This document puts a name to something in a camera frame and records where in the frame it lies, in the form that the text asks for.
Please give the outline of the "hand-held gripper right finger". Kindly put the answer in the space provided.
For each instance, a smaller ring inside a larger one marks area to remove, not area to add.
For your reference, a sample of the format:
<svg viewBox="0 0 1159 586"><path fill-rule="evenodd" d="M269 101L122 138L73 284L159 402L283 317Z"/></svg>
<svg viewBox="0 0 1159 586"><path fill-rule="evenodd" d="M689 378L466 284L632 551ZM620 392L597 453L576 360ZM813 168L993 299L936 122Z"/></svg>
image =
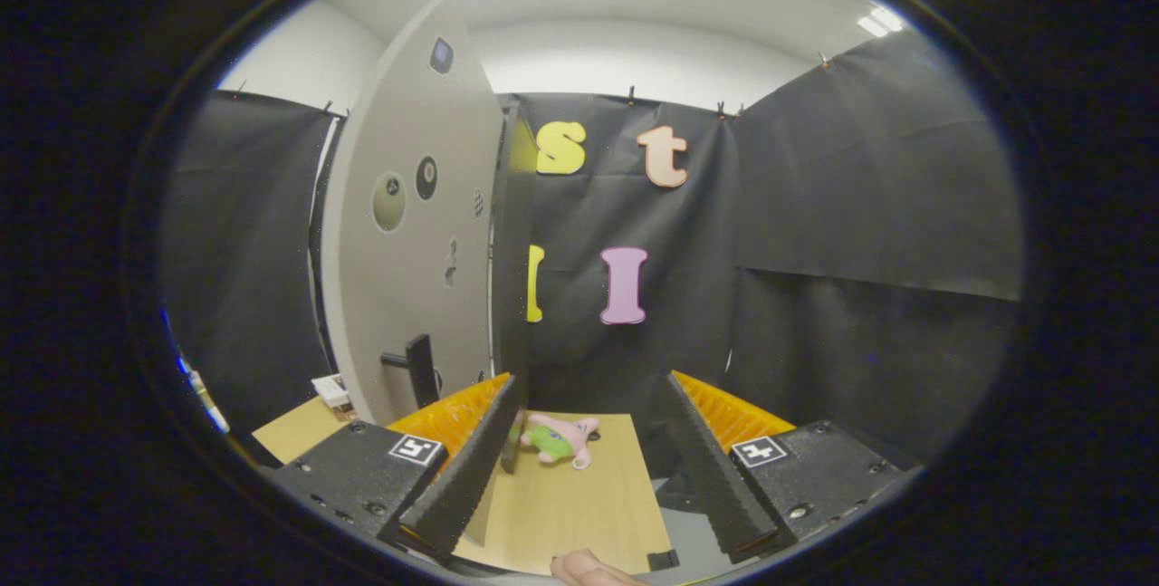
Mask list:
<svg viewBox="0 0 1159 586"><path fill-rule="evenodd" d="M840 422L794 425L679 371L664 378L664 422L693 501L732 562L832 532L924 469Z"/></svg>

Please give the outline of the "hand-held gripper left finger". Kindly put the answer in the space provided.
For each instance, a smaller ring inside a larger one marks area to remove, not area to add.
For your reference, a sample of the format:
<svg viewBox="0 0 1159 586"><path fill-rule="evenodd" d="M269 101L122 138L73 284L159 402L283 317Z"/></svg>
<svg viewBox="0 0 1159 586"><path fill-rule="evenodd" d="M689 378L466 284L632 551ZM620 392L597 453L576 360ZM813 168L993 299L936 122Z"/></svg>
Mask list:
<svg viewBox="0 0 1159 586"><path fill-rule="evenodd" d="M525 390L525 379L501 374L392 428L348 422L263 475L341 532L445 562L517 441Z"/></svg>

